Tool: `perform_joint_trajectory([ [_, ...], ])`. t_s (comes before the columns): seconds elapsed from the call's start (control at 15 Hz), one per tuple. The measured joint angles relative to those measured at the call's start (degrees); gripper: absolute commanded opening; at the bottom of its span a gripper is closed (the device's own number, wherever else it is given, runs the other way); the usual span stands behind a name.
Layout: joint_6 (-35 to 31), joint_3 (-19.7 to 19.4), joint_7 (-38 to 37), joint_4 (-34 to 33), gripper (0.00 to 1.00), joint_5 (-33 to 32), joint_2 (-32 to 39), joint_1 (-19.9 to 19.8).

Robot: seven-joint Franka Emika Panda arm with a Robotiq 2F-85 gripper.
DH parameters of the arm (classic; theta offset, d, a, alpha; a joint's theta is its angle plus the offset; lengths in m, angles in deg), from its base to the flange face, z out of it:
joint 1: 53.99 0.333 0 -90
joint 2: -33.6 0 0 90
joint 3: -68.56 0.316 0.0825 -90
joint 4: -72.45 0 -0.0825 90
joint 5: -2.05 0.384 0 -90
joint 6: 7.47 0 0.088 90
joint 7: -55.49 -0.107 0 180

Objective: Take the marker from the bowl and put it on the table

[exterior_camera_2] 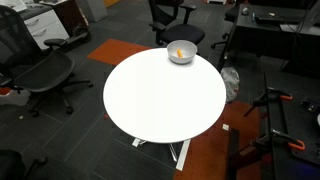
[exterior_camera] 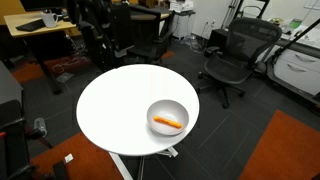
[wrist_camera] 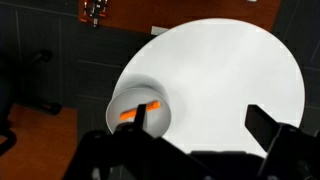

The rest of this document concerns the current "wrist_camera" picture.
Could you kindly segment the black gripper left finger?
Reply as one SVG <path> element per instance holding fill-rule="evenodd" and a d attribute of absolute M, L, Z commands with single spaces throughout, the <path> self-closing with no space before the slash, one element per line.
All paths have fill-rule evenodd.
<path fill-rule="evenodd" d="M 134 125 L 143 128 L 144 121 L 146 119 L 147 113 L 147 105 L 146 104 L 139 104 L 136 110 L 136 115 L 134 118 Z"/>

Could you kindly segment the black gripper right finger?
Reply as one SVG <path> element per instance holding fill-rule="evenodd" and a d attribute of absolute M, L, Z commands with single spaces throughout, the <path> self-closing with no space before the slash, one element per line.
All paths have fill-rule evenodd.
<path fill-rule="evenodd" d="M 258 105 L 249 104 L 245 117 L 245 127 L 267 152 L 277 135 L 280 125 Z"/>

